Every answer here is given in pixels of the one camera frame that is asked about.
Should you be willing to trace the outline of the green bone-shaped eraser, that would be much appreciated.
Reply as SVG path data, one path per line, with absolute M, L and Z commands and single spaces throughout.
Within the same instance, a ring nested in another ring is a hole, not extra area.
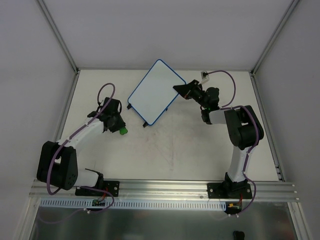
M 128 133 L 128 130 L 127 130 L 127 128 L 126 127 L 122 127 L 120 130 L 119 130 L 119 133 L 120 133 L 120 135 L 125 135 L 125 134 L 127 134 Z

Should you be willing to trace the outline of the blue-framed whiteboard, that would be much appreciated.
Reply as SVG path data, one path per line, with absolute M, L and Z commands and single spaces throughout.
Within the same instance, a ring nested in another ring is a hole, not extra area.
M 175 85 L 187 82 L 162 59 L 157 59 L 133 92 L 130 103 L 151 124 L 179 95 Z

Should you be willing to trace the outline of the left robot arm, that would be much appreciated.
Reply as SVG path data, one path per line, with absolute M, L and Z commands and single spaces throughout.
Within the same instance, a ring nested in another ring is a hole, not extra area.
M 46 190 L 53 196 L 60 190 L 78 188 L 81 196 L 103 194 L 107 190 L 102 173 L 78 166 L 81 150 L 97 136 L 110 131 L 125 135 L 128 130 L 121 117 L 122 103 L 106 97 L 96 111 L 87 115 L 84 123 L 69 137 L 43 144 L 36 178 L 46 184 Z

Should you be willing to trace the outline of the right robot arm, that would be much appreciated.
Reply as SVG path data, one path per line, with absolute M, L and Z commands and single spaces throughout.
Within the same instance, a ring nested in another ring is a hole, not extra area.
M 175 85 L 173 89 L 184 99 L 195 100 L 201 107 L 201 118 L 208 125 L 226 125 L 233 152 L 229 169 L 221 183 L 207 184 L 209 199 L 253 200 L 256 186 L 247 176 L 253 149 L 264 138 L 264 130 L 250 105 L 219 107 L 220 90 L 203 90 L 199 81 Z

